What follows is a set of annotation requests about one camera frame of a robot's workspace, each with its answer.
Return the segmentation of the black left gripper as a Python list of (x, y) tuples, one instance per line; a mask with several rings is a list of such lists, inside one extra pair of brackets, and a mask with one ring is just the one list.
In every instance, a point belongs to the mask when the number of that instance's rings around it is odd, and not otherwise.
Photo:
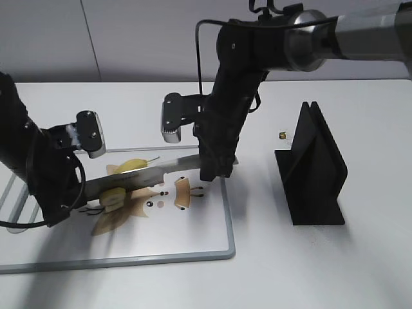
[(24, 228), (52, 227), (69, 218), (82, 201), (86, 175), (70, 146), (64, 126), (40, 129), (23, 127), (27, 152), (23, 160), (23, 180), (42, 211), (42, 221), (24, 223)]

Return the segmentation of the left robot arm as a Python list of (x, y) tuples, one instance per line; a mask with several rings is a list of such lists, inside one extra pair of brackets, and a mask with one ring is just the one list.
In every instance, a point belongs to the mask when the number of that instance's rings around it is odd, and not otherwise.
[(204, 171), (206, 163), (205, 155), (198, 153), (154, 167), (133, 167), (129, 172), (87, 180), (76, 150), (84, 150), (91, 159), (106, 152), (97, 113), (84, 110), (77, 114), (75, 122), (41, 129), (29, 117), (12, 77), (1, 74), (1, 162), (27, 185), (43, 216), (42, 221), (34, 223), (2, 221), (2, 227), (52, 227), (111, 189), (143, 189), (162, 183), (166, 173)]

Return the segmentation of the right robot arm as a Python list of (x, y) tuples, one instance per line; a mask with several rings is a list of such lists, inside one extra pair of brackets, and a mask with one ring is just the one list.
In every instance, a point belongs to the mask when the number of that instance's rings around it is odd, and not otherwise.
[(220, 23), (218, 72), (194, 125), (205, 181), (230, 176), (239, 134), (271, 71), (312, 72), (330, 59), (411, 62), (410, 1), (335, 17), (301, 3), (277, 9), (250, 1), (248, 8), (257, 21)]

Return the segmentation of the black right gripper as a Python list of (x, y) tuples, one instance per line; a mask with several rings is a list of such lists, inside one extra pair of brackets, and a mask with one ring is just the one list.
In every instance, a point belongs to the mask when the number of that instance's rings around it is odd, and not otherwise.
[(218, 70), (212, 92), (201, 98), (200, 111), (194, 116), (200, 180), (231, 176), (239, 134), (267, 75), (267, 70)]

